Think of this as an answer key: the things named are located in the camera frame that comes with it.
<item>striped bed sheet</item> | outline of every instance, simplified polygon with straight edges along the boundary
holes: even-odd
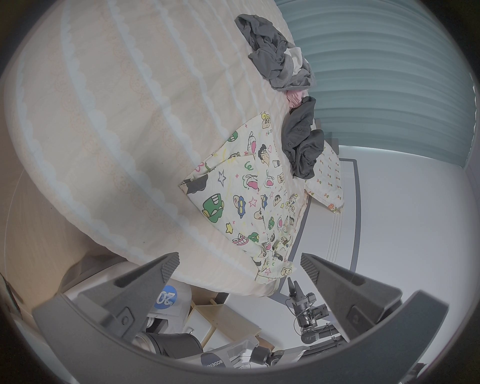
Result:
[[[9,64],[4,108],[32,180],[93,240],[137,264],[178,252],[174,279],[264,296],[274,283],[178,188],[263,110],[281,147],[288,102],[248,59],[240,13],[293,41],[273,0],[58,1]],[[307,196],[286,179],[298,225]]]

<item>pink garment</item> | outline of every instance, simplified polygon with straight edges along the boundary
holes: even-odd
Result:
[[[301,104],[301,100],[307,95],[306,91],[287,91],[288,107],[296,108]]]

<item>gray clothing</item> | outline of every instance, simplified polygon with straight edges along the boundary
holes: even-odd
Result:
[[[315,85],[315,76],[310,64],[303,58],[302,68],[293,75],[293,60],[285,55],[287,48],[295,47],[289,43],[271,21],[257,16],[241,14],[235,24],[253,49],[248,55],[258,72],[277,91],[304,90]]]
[[[292,165],[293,176],[305,180],[315,176],[313,167],[324,150],[324,132],[311,129],[315,101],[311,96],[304,97],[282,127],[282,151]]]

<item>cartoon print shirt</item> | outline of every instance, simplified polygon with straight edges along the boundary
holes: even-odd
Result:
[[[205,218],[251,257],[262,284],[290,275],[297,195],[284,173],[264,112],[238,128],[180,184]]]

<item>teal curtain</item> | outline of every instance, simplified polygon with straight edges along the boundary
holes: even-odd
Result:
[[[315,72],[315,117],[342,145],[464,166],[475,126],[468,66],[414,0],[276,0]]]

